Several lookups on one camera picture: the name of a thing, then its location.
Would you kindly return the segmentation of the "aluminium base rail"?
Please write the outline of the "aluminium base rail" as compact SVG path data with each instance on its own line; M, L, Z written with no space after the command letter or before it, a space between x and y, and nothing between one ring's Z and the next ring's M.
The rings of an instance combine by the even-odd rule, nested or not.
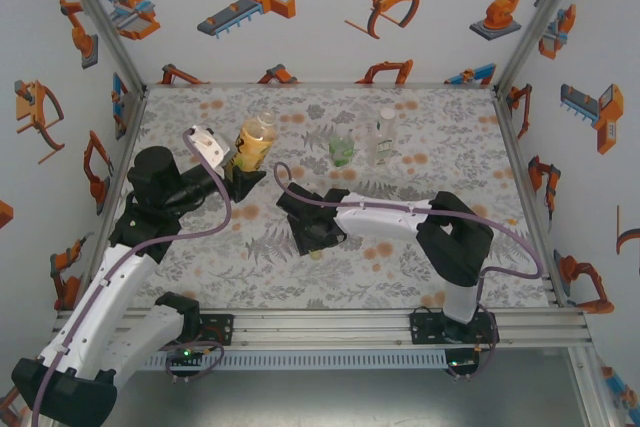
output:
M577 347L592 336L585 315L574 308L498 308L502 348ZM409 309L235 309L235 350L409 349Z

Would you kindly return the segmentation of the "yellow tea bottle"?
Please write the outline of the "yellow tea bottle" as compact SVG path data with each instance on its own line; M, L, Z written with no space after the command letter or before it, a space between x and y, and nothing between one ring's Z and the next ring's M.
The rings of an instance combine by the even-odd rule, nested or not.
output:
M245 172L257 171L277 139L275 115L262 111L246 119L236 138L235 167Z

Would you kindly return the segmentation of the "small circuit board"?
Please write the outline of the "small circuit board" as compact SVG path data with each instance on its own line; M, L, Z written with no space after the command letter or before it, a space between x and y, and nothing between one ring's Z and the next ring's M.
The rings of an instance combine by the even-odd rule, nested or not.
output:
M479 367L479 360L476 357L451 358L447 363L448 368L457 375L471 375Z
M205 354L206 349L203 347L175 348L167 352L166 362L170 368L200 367Z

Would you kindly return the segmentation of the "aluminium table side rail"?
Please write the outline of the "aluminium table side rail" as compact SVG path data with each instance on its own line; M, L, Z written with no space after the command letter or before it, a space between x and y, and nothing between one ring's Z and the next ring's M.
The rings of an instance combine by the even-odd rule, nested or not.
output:
M113 225L115 214L119 204L120 192L123 188L133 148L138 136L141 119L146 107L147 97L148 90L144 90L143 93L136 98L136 101L133 104L132 117L130 118L131 122L128 124L123 155L120 159L120 163L118 164L115 179L111 183L111 189L109 191L109 196L107 198L105 213L103 217L103 225L96 240L97 254L101 254L108 244L111 227Z
M505 148L509 156L531 241L543 264L545 271L543 277L545 281L551 285L551 291L548 295L550 305L560 308L567 307L567 296L563 290L561 279L553 258L551 243L545 230L547 224L538 214L536 204L537 197L529 179L527 169L528 164L521 153L518 145L518 139L509 115L509 109L500 92L494 94L494 106Z

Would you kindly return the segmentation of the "aluminium frame post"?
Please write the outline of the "aluminium frame post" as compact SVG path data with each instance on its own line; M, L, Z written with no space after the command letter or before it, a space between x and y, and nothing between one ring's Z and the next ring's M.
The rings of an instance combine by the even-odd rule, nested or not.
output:
M541 0L524 34L516 44L514 53L504 67L497 83L496 93L504 96L512 87L517 75L525 65L528 57L537 46L551 17L557 12L561 0Z
M592 346L568 348L578 404L586 427L619 427L614 405Z
M94 22L98 34L108 47L118 67L128 81L128 86L142 98L146 92L146 84L142 80L131 56L127 52L121 37L112 25L108 13L100 0L80 0L88 16Z

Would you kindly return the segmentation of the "aluminium table back rail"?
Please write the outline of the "aluminium table back rail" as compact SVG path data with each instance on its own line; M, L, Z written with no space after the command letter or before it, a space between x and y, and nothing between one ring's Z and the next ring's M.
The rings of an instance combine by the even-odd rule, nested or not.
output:
M478 91L494 91L496 89L494 84L481 85L477 83L468 84L445 84L443 82L409 82L406 84L393 84L389 82L378 82L372 84L358 84L355 82L298 82L293 84L280 84L280 83L250 83L250 82L213 82L204 84L148 84L146 85L147 91L159 90L159 89L248 89L248 88L261 88L261 89L342 89L342 88L357 88L357 89L401 89L401 90L417 90L417 89L453 89L453 90L478 90Z

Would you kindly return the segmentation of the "floral tablecloth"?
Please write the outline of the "floral tablecloth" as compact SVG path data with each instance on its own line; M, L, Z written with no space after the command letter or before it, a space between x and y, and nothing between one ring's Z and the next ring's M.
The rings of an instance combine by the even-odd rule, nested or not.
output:
M381 109L396 111L396 139L385 165L370 164L372 127ZM146 308L164 292L209 308L391 309L439 307L444 282L413 243L350 237L301 256L285 213L276 206L279 182L293 179L324 194L343 188L379 199L458 196L477 215L508 227L496 233L482 291L488 308L545 307L545 282L519 246L529 229L491 91L453 89L159 89L150 91L135 146L169 148L177 166L195 165L183 131L195 124L234 140L253 115L275 115L278 137L266 176L211 237L171 245L143 283L133 306ZM352 129L354 155L335 167L329 140L339 124Z

